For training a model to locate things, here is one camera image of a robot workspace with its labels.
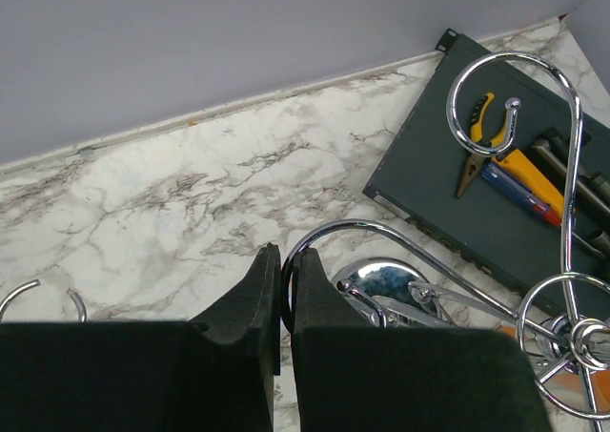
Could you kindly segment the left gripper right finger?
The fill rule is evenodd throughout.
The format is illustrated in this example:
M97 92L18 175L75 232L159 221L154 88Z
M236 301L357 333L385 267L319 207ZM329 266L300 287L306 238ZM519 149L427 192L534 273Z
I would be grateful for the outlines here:
M486 329L375 328L295 258L292 355L303 431L549 431L525 355Z

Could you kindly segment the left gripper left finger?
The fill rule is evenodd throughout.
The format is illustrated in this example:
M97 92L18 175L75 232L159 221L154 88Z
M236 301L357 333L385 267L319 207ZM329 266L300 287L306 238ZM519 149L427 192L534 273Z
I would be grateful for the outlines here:
M270 431L278 248L189 320L7 323L5 431Z

